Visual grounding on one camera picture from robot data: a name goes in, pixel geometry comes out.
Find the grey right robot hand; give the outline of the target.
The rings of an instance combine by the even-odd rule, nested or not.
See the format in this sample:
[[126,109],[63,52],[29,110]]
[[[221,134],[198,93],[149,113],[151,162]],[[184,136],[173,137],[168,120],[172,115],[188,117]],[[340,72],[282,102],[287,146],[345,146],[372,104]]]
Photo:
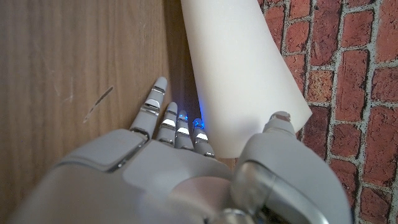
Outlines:
[[160,77],[129,129],[65,156],[10,223],[351,223],[331,167],[275,112],[246,143],[234,170],[217,161],[203,122],[188,130],[170,103],[158,121]]

